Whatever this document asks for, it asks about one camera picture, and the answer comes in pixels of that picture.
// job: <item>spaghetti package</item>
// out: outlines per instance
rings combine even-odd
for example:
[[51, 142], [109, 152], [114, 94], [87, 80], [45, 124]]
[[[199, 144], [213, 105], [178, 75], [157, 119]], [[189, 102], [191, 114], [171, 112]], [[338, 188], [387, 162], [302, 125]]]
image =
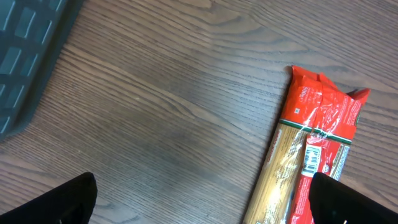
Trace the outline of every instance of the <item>spaghetti package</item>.
[[[293, 66], [289, 94], [244, 217], [244, 224], [287, 222], [285, 216], [290, 194], [295, 189], [298, 178], [301, 181], [303, 176], [299, 172], [307, 158], [303, 149], [308, 134], [317, 136], [315, 138], [321, 141], [320, 147], [326, 144], [322, 141], [331, 140], [339, 146], [342, 144], [343, 148], [349, 147], [359, 112], [369, 94], [370, 90], [365, 89], [347, 95], [339, 91], [324, 74]], [[335, 157], [342, 158], [344, 154], [344, 151], [340, 155], [336, 152]], [[312, 167], [308, 164], [304, 168], [308, 170]], [[334, 170], [331, 165], [330, 172], [337, 172], [338, 169], [341, 168], [336, 163]], [[294, 202], [293, 209], [297, 208], [297, 203]]]

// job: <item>transparent plastic wrapper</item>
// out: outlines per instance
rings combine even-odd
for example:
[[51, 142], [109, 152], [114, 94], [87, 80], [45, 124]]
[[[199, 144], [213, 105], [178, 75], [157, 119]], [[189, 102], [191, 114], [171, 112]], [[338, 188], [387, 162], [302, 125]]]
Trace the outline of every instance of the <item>transparent plastic wrapper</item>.
[[350, 145], [370, 90], [349, 96], [324, 74], [293, 66], [289, 94], [244, 224], [287, 223], [286, 210], [304, 160], [308, 133]]

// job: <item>wooden surface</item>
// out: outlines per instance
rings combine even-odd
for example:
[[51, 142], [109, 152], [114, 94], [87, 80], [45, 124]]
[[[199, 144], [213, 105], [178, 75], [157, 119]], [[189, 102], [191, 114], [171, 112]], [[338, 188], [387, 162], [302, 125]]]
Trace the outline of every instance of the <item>wooden surface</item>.
[[291, 64], [373, 89], [341, 181], [398, 212], [397, 20], [394, 0], [86, 0], [0, 143], [0, 212], [91, 171], [92, 223], [239, 223]]

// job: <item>barcode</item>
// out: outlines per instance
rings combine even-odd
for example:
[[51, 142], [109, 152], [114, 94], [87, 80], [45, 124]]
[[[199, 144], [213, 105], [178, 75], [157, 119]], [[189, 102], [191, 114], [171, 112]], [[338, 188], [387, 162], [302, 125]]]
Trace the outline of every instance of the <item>barcode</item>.
[[305, 147], [304, 168], [301, 174], [313, 177], [317, 172], [321, 159], [321, 147], [307, 145]]

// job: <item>plastic basket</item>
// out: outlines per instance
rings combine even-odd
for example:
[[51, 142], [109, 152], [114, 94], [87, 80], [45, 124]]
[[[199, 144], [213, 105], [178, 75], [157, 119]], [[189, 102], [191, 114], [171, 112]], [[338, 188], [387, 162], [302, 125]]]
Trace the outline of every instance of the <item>plastic basket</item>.
[[0, 140], [33, 117], [83, 0], [0, 0]]

